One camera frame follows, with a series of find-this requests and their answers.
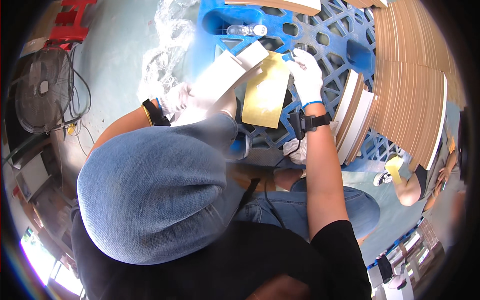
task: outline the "wrist-mounted device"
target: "wrist-mounted device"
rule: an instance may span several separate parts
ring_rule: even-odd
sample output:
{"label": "wrist-mounted device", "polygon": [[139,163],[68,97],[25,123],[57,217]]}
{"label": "wrist-mounted device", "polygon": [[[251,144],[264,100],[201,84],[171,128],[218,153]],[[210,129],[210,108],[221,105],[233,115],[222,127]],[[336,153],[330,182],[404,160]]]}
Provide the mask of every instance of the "wrist-mounted device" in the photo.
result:
{"label": "wrist-mounted device", "polygon": [[316,131],[318,126],[330,124],[331,119],[326,114],[319,117],[305,116],[303,110],[300,110],[299,112],[291,113],[288,121],[295,131],[297,140],[302,140],[307,131]]}
{"label": "wrist-mounted device", "polygon": [[170,126],[170,121],[163,115],[161,107],[156,108],[150,99],[145,100],[142,105],[148,111],[150,120],[154,126]]}

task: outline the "red plastic stool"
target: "red plastic stool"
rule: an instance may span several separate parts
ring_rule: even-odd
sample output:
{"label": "red plastic stool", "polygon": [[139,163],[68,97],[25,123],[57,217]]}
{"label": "red plastic stool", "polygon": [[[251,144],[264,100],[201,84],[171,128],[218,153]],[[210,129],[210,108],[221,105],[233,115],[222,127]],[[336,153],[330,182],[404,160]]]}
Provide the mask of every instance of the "red plastic stool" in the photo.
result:
{"label": "red plastic stool", "polygon": [[57,14],[55,24],[61,24],[62,26],[53,26],[46,45],[59,43],[59,46],[63,49],[70,50],[73,42],[83,42],[88,34],[88,27],[81,27],[80,22],[85,6],[94,3],[96,3],[96,0],[63,0],[61,2],[62,6],[72,5],[73,7],[68,12],[59,12]]}

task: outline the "white work glove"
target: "white work glove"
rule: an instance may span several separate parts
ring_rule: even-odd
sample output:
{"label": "white work glove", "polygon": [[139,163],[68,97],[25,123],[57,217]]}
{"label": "white work glove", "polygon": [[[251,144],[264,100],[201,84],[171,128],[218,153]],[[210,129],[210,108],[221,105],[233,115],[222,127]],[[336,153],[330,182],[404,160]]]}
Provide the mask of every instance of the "white work glove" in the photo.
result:
{"label": "white work glove", "polygon": [[286,64],[295,81],[293,82],[299,94],[302,108],[311,103],[322,103],[320,89],[324,84],[322,70],[315,58],[302,49],[293,49],[295,61]]}
{"label": "white work glove", "polygon": [[185,109],[192,98],[189,95],[191,89],[191,85],[182,82],[171,88],[166,95],[159,96],[157,99],[162,107],[163,115]]}

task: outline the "blue jeans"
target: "blue jeans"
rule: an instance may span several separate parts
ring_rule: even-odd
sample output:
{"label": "blue jeans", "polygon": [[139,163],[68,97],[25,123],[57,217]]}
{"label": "blue jeans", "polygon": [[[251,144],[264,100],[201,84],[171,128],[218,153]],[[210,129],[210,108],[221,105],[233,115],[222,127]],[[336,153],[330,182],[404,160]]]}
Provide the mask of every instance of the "blue jeans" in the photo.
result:
{"label": "blue jeans", "polygon": [[[292,185],[290,192],[268,192],[267,197],[277,210],[285,227],[308,240],[306,191],[307,181],[306,178],[302,178]],[[358,239],[366,236],[378,224],[380,207],[372,196],[360,190],[344,186],[343,194],[355,237]],[[234,219],[280,226],[280,222],[272,213],[270,204],[265,200],[264,193],[254,194],[252,201],[245,205]]]}
{"label": "blue jeans", "polygon": [[[231,117],[216,114],[195,124],[127,132],[95,149],[77,181],[94,244],[121,262],[159,264],[209,245],[234,216],[278,225],[262,195],[235,215],[245,190],[227,178],[222,153],[237,133]],[[306,193],[271,192],[269,198],[287,228],[307,238]],[[375,201],[358,190],[346,200],[358,236],[372,230],[379,215]]]}

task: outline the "black t-shirt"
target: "black t-shirt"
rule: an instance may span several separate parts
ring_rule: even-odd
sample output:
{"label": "black t-shirt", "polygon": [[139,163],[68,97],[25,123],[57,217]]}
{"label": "black t-shirt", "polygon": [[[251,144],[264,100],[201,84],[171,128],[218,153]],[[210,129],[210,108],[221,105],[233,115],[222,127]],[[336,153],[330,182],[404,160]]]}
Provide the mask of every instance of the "black t-shirt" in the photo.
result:
{"label": "black t-shirt", "polygon": [[265,281],[287,274],[310,287],[312,299],[370,299],[371,285],[352,225],[333,222],[309,244],[274,225],[232,222],[211,245],[156,265],[116,261],[88,236],[80,210],[72,212],[72,246],[90,300],[244,300]]}

